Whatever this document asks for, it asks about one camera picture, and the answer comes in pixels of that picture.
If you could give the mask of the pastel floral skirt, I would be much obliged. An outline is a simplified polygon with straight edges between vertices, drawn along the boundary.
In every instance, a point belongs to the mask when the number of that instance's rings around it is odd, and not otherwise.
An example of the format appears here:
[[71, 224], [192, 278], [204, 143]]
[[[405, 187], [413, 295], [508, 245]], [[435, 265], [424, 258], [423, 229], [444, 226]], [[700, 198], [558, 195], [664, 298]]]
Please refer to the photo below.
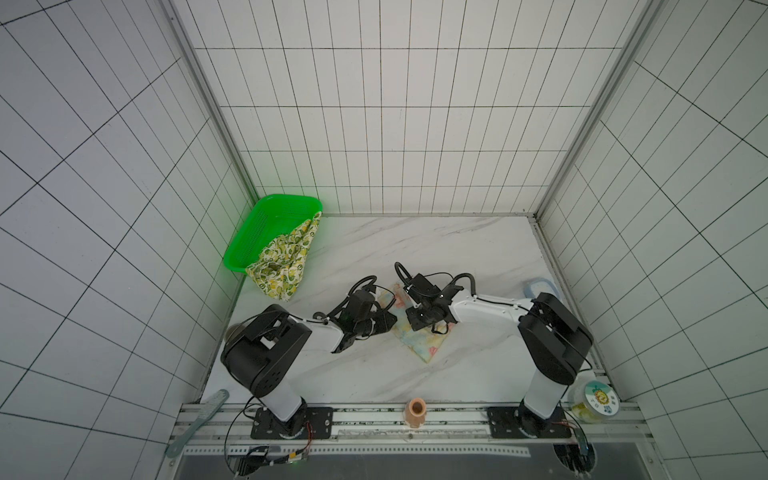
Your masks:
[[400, 283], [378, 289], [377, 301], [382, 306], [386, 307], [392, 299], [395, 299], [395, 302], [389, 312], [396, 317], [397, 322], [392, 327], [391, 332], [424, 363], [429, 363], [448, 337], [453, 325], [439, 322], [436, 333], [431, 330], [430, 326], [415, 331], [412, 329], [406, 314], [406, 310], [413, 307], [414, 303], [404, 292]]

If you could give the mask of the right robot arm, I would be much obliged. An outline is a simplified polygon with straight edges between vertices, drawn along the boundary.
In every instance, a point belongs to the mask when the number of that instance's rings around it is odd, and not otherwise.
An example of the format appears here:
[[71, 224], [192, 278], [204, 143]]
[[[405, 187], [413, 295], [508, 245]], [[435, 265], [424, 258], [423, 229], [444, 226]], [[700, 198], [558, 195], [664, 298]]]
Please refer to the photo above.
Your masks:
[[589, 363], [594, 339], [555, 295], [541, 292], [523, 300], [482, 297], [470, 273], [458, 274], [440, 288], [423, 274], [410, 275], [401, 264], [395, 270], [413, 302], [406, 309], [413, 330], [428, 327], [441, 335], [448, 331], [439, 330], [440, 323], [474, 323], [519, 333], [536, 371], [520, 404], [501, 422], [503, 426], [511, 426], [523, 437], [539, 438], [552, 423], [564, 419], [559, 404]]

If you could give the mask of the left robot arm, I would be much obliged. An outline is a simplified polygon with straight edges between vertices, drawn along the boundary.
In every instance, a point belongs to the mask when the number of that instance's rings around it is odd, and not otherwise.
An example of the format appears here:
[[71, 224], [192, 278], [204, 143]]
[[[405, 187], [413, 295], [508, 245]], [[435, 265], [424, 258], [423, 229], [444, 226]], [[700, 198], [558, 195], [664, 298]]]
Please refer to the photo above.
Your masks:
[[308, 406], [285, 380], [307, 350], [338, 354], [358, 341], [389, 332], [397, 323], [394, 300], [380, 304], [376, 285], [352, 290], [328, 313], [295, 316], [273, 304], [238, 325], [224, 343], [220, 361], [230, 376], [263, 407], [255, 423], [283, 438], [309, 431]]

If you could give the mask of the green lemon print skirt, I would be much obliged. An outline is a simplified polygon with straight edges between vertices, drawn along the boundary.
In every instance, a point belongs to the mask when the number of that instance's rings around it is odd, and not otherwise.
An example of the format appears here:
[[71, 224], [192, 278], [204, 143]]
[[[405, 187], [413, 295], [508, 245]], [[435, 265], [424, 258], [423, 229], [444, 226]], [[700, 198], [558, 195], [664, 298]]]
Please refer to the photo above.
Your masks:
[[265, 295], [287, 301], [296, 293], [321, 218], [322, 213], [317, 212], [291, 232], [277, 236], [246, 268], [248, 277]]

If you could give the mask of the blue rimmed container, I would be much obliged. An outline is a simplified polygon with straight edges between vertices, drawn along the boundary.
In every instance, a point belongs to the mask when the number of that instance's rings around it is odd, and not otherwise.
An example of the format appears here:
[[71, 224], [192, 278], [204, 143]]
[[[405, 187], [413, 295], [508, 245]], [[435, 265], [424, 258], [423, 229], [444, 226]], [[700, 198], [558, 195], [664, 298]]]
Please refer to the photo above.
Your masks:
[[523, 295], [525, 298], [534, 299], [541, 293], [550, 294], [558, 299], [561, 298], [557, 286], [549, 279], [534, 278], [524, 282]]

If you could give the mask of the grey ceramic mug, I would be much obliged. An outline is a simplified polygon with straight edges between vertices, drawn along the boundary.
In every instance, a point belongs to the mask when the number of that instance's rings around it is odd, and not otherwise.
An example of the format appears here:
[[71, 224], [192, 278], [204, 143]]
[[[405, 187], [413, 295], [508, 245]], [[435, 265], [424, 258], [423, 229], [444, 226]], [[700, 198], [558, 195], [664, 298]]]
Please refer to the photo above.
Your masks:
[[228, 329], [225, 332], [225, 343], [230, 343], [234, 339], [236, 339], [244, 329], [244, 325], [242, 323], [240, 324], [234, 324], [228, 327]]

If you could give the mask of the green plastic basket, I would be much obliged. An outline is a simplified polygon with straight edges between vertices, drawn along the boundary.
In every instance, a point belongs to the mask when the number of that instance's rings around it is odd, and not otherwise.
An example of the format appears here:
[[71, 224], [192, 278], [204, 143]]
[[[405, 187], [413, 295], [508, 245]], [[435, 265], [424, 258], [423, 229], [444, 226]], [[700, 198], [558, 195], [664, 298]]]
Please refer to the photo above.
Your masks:
[[244, 273], [275, 238], [291, 233], [322, 210], [321, 201], [309, 196], [272, 194], [260, 199], [231, 240], [224, 266]]

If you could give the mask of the left electronics board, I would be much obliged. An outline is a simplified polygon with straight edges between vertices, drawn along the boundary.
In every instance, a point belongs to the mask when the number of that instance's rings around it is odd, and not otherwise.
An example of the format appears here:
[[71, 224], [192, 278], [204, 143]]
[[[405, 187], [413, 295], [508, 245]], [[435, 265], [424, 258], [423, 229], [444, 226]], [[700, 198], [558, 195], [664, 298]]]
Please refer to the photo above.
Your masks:
[[268, 446], [258, 446], [249, 449], [243, 456], [238, 457], [230, 470], [235, 477], [247, 477], [262, 467], [290, 464], [305, 458], [307, 448], [291, 451], [281, 456], [271, 456]]

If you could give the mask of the electronics board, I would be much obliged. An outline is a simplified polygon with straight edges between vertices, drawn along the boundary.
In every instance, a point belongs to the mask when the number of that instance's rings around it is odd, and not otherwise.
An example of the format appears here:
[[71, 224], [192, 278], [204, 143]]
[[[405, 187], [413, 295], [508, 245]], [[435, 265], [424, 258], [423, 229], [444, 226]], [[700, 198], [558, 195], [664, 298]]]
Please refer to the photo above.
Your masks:
[[249, 449], [243, 456], [238, 457], [230, 470], [235, 477], [247, 477], [262, 467], [290, 464], [305, 458], [307, 448], [291, 451], [281, 456], [271, 456], [268, 446], [258, 446]]
[[594, 446], [578, 422], [562, 421], [557, 425], [564, 426], [572, 434], [570, 443], [554, 444], [553, 450], [559, 462], [577, 478], [590, 478], [596, 466], [597, 458]]

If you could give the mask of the right electronics board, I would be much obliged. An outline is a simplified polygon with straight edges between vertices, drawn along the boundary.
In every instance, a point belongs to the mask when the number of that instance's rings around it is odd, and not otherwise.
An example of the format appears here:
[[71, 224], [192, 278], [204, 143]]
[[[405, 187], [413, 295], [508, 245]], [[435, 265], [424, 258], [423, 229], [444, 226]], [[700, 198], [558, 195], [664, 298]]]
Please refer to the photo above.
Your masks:
[[570, 443], [554, 444], [553, 450], [559, 462], [577, 478], [590, 478], [596, 466], [597, 458], [594, 446], [578, 422], [562, 421], [557, 425], [564, 426], [572, 434]]

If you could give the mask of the translucent green strip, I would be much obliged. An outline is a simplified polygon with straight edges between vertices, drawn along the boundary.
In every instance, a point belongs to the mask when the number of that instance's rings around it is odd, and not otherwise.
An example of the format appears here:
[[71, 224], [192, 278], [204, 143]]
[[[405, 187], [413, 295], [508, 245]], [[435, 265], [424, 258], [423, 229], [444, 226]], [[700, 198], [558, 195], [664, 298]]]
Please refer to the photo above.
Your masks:
[[165, 457], [169, 459], [179, 457], [189, 440], [221, 409], [229, 399], [229, 396], [228, 390], [220, 389], [202, 402], [196, 419], [184, 433], [169, 444], [165, 451]]

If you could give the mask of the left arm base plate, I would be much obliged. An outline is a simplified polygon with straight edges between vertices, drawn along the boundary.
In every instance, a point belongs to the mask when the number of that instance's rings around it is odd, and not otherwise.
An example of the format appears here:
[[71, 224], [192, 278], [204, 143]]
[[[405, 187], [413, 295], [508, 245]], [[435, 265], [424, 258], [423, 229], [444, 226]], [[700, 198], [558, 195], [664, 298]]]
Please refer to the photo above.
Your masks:
[[250, 433], [253, 440], [325, 440], [331, 437], [334, 410], [330, 407], [300, 407], [289, 420], [280, 421], [262, 407], [255, 413]]

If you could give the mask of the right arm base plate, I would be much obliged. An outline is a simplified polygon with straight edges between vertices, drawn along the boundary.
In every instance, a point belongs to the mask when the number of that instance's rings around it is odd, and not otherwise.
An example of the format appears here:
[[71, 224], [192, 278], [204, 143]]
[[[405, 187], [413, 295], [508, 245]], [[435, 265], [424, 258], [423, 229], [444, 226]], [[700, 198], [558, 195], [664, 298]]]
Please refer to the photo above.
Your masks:
[[486, 412], [494, 439], [567, 440], [573, 437], [560, 406], [555, 407], [548, 419], [537, 416], [524, 404], [493, 406]]

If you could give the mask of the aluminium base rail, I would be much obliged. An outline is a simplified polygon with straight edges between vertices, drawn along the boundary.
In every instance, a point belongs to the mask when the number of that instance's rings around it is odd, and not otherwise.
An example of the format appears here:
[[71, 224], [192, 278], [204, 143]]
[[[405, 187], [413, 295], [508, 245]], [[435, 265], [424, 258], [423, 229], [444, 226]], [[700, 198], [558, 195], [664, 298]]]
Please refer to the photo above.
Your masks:
[[[486, 410], [505, 403], [432, 403], [426, 421], [418, 429], [404, 420], [404, 406], [396, 403], [336, 404], [331, 437], [320, 440], [253, 440], [250, 433], [255, 413], [262, 408], [225, 404], [189, 440], [183, 453], [241, 455], [258, 446], [268, 446], [272, 456], [280, 456], [307, 447], [312, 456], [330, 454], [383, 453], [470, 453], [526, 455], [530, 445], [570, 443], [567, 440], [494, 439], [491, 437]], [[176, 440], [192, 424], [200, 406], [182, 406], [172, 433]], [[653, 436], [639, 408], [622, 406], [618, 416], [601, 423], [588, 423], [572, 413], [566, 421], [578, 422], [593, 446], [608, 443], [650, 443]]]

